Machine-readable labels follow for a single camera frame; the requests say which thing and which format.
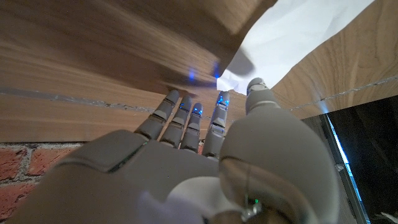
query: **blue led light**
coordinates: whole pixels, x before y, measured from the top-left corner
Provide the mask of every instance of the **blue led light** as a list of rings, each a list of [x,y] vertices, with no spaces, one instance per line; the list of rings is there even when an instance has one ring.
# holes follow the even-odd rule
[[[195,69],[194,68],[190,68],[189,69],[189,80],[193,81],[195,79]]]

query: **robot finger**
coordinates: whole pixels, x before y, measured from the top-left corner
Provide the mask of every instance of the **robot finger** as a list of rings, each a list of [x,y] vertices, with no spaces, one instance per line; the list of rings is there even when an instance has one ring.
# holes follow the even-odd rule
[[[226,114],[229,105],[229,93],[221,91],[218,95],[216,107],[211,117],[210,126],[206,134],[202,155],[218,158],[224,141]]]
[[[201,103],[195,103],[192,109],[191,117],[188,121],[187,129],[181,142],[180,149],[189,149],[195,153],[199,148],[200,120],[203,113]]]
[[[172,110],[177,103],[179,93],[177,90],[172,90],[156,108],[156,110],[149,115],[149,117],[136,129],[135,133],[141,134],[145,138],[157,139],[162,131],[162,128],[168,120]]]
[[[192,99],[186,95],[182,98],[180,108],[177,110],[173,120],[167,126],[160,142],[164,142],[174,148],[178,148],[182,133],[184,132],[185,123],[191,110]]]

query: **red brick wall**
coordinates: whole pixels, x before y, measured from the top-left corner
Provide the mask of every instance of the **red brick wall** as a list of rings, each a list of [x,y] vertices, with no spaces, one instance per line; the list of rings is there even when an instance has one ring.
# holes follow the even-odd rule
[[[23,203],[40,178],[80,143],[0,144],[0,223]]]

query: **wood grain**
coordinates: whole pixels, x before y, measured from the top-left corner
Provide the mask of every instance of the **wood grain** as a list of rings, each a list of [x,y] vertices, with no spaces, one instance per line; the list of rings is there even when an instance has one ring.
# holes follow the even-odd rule
[[[4,86],[151,108],[176,88],[203,102],[206,116],[215,69],[243,39],[180,1],[8,1],[0,16]]]
[[[200,101],[204,116],[210,117],[218,95],[215,76],[229,64],[250,27],[274,3],[275,0],[5,1],[0,5],[0,85],[148,109],[156,108],[165,94],[175,88],[181,95],[191,95],[194,102]],[[307,118],[395,95],[392,89],[377,89],[367,95],[358,91],[353,93],[356,97],[342,100],[339,93],[398,74],[397,10],[394,0],[376,0],[344,30],[306,56],[273,88],[280,105],[294,108],[292,112],[298,118]],[[230,94],[229,122],[245,115],[246,99],[234,91]],[[335,97],[323,106],[322,99],[331,96]],[[1,99],[5,101],[0,101],[2,105],[14,110],[22,103]],[[51,102],[44,105],[51,107]],[[89,106],[83,108],[93,113]],[[102,113],[105,109],[94,110]],[[1,124],[8,126],[13,118],[5,111],[0,111]],[[84,116],[74,111],[71,114],[74,116],[70,119],[86,123]],[[35,116],[26,116],[24,122],[11,125],[13,133],[37,124]],[[116,118],[112,121],[121,124],[123,119]],[[101,122],[93,125],[110,130],[107,121],[103,121],[103,128]],[[62,135],[71,130],[61,120],[51,125],[55,124],[64,126],[58,128],[64,130]],[[37,138],[29,132],[21,132],[18,138],[60,141],[51,125],[39,129],[42,133],[36,133]],[[85,129],[76,133],[85,133]],[[93,131],[87,138],[71,134],[68,139],[91,139],[98,133]],[[18,139],[7,136],[3,141]]]
[[[0,142],[91,141],[119,129],[135,131],[149,116],[139,111],[18,96],[0,95],[0,102]],[[209,123],[209,119],[201,122],[202,139]]]
[[[398,1],[374,1],[342,31],[309,53],[272,90],[287,108],[294,108],[396,76],[397,15]],[[383,97],[377,94],[374,99]],[[334,110],[349,106],[341,103]]]
[[[300,111],[297,113],[299,116],[303,116],[306,113],[323,114],[396,95],[398,95],[398,78],[393,81],[370,86],[358,91],[352,91],[345,95],[336,96],[312,105],[304,106],[300,108]]]

